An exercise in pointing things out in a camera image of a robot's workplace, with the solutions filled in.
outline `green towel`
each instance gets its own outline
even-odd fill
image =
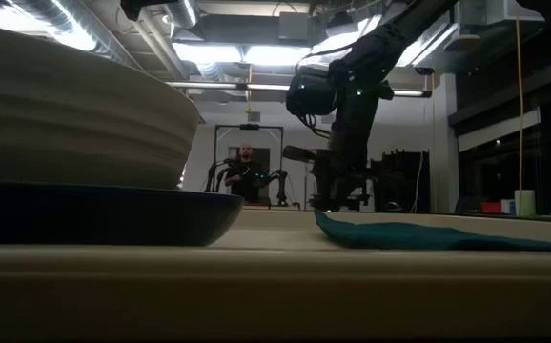
[[[551,252],[551,242],[462,232],[407,223],[352,224],[315,211],[316,223],[334,242],[348,248]]]

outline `dark blue bowl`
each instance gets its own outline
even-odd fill
[[[206,246],[242,205],[217,193],[0,183],[0,244]]]

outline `fabric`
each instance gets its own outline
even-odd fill
[[[551,252],[551,242],[462,232],[407,223],[352,224],[316,211],[316,223],[334,242],[348,248]]]
[[[231,185],[231,194],[242,196],[249,203],[258,203],[258,187],[255,186],[255,175],[262,172],[258,162],[237,162],[235,168],[227,172],[227,178],[239,175],[241,180]]]

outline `white wall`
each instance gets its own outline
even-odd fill
[[[433,146],[433,99],[395,98],[393,101],[382,101],[379,104],[375,124],[369,140],[368,157],[381,159],[384,152],[393,150],[430,151]],[[295,126],[285,128],[284,146],[292,145],[305,149],[324,149],[326,140],[313,135],[309,130]],[[231,130],[218,143],[216,159],[227,157],[229,147],[249,143],[257,148],[272,150],[271,170],[278,168],[279,143],[264,131]],[[184,190],[203,191],[208,168],[212,164],[214,154],[214,125],[202,125],[195,136],[184,180]],[[303,163],[283,160],[283,169],[290,174],[294,188],[287,185],[288,194],[301,206],[306,201],[304,196],[306,166]],[[270,188],[272,201],[276,202],[277,184]]]

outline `white bowl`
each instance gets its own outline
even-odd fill
[[[173,189],[199,118],[145,73],[0,30],[0,182]]]

